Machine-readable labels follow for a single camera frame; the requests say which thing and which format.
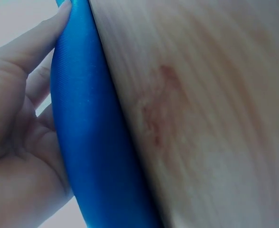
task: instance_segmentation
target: light wood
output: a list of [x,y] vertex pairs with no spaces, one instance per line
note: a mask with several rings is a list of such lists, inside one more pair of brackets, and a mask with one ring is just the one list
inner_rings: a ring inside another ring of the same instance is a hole
[[279,0],[91,0],[167,226],[279,228]]

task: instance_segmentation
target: blue object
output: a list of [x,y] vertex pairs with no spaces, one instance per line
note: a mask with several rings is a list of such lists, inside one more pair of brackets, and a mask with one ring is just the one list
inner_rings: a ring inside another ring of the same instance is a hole
[[87,0],[73,0],[51,68],[54,121],[90,228],[163,227],[133,148]]

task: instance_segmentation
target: skin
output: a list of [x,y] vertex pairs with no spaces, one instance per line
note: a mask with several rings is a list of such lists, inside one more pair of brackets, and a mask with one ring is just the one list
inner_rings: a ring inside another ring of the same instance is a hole
[[35,115],[49,92],[50,52],[70,10],[67,1],[54,17],[0,48],[0,228],[38,227],[72,196],[52,108]]

